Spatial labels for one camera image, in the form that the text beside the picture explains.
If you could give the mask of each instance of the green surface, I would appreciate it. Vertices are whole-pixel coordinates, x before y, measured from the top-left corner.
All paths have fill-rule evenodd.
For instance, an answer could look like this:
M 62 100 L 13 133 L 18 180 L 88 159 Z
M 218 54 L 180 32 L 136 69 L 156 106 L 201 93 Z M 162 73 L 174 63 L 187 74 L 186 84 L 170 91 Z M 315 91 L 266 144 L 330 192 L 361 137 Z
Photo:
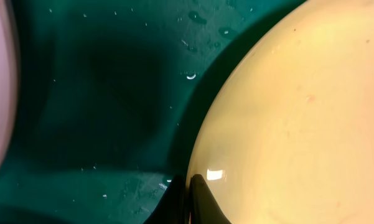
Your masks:
M 13 1 L 21 92 L 0 221 L 142 223 L 231 71 L 299 3 Z

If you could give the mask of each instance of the teal surface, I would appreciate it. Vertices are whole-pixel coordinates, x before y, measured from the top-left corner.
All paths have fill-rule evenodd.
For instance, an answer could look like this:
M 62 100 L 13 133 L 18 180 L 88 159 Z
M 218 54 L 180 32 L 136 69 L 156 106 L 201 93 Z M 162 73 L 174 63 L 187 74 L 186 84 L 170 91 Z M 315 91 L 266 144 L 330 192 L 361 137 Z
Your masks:
M 301 1 L 13 1 L 20 102 L 0 221 L 142 223 L 232 70 Z

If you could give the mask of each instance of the wet surface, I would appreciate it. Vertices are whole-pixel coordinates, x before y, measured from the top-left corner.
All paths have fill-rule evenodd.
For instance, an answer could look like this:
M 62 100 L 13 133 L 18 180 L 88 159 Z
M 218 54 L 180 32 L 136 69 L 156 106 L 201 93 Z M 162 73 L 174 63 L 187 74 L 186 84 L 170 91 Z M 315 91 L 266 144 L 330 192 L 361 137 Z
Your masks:
M 231 71 L 296 6 L 14 1 L 21 92 L 0 221 L 142 223 L 168 180 L 185 175 Z

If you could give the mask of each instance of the dark green background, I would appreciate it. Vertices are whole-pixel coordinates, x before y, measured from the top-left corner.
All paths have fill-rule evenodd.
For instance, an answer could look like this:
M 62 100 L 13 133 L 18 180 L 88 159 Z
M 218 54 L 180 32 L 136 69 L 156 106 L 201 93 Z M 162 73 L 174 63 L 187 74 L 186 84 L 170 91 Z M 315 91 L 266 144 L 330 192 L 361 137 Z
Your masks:
M 12 3 L 22 73 L 0 221 L 142 223 L 229 74 L 301 1 Z

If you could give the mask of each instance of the pale yellow round object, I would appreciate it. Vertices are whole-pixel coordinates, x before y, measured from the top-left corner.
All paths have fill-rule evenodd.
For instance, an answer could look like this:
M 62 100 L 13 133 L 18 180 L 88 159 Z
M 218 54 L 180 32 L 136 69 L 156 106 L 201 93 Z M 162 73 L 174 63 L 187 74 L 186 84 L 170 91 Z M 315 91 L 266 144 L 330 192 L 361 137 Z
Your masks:
M 213 102 L 194 174 L 235 224 L 374 224 L 374 0 L 272 28 Z

